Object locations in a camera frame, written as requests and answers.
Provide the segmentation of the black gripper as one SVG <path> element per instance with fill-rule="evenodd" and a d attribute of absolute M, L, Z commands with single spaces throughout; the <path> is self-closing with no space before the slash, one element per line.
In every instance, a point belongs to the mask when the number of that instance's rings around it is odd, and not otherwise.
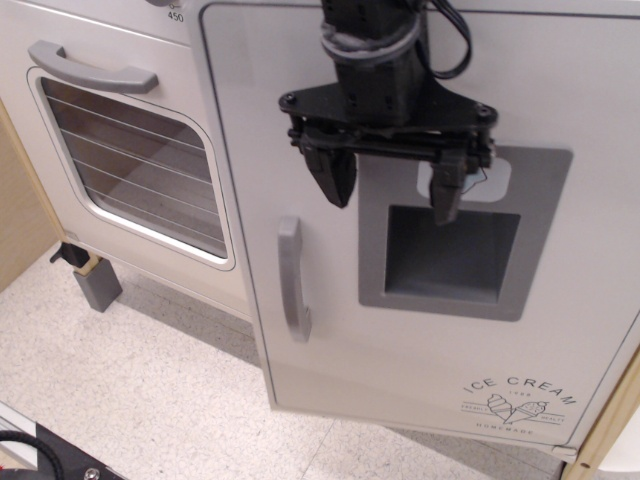
<path fill-rule="evenodd" d="M 373 67 L 340 65 L 332 84 L 279 99 L 289 136 L 326 199 L 345 208 L 357 178 L 356 153 L 432 162 L 436 225 L 454 222 L 467 167 L 487 168 L 497 111 L 444 88 L 422 49 Z"/>

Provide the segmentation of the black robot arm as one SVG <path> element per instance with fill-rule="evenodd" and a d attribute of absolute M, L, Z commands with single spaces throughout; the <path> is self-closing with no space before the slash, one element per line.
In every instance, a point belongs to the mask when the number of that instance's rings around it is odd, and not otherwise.
<path fill-rule="evenodd" d="M 472 54 L 447 71 L 431 67 L 427 6 L 323 2 L 321 43 L 337 80 L 279 100 L 292 145 L 339 208 L 354 190 L 357 155 L 427 161 L 435 222 L 446 225 L 457 217 L 467 176 L 492 163 L 498 113 L 442 86 L 466 70 Z"/>

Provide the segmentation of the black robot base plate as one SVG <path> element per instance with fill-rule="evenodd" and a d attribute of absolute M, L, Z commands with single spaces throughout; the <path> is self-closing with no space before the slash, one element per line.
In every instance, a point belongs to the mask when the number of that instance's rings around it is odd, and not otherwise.
<path fill-rule="evenodd" d="M 98 470 L 100 479 L 124 479 L 124 476 L 121 476 L 110 466 L 39 423 L 35 426 L 35 432 L 35 436 L 47 444 L 60 460 L 65 479 L 83 479 L 89 469 Z"/>

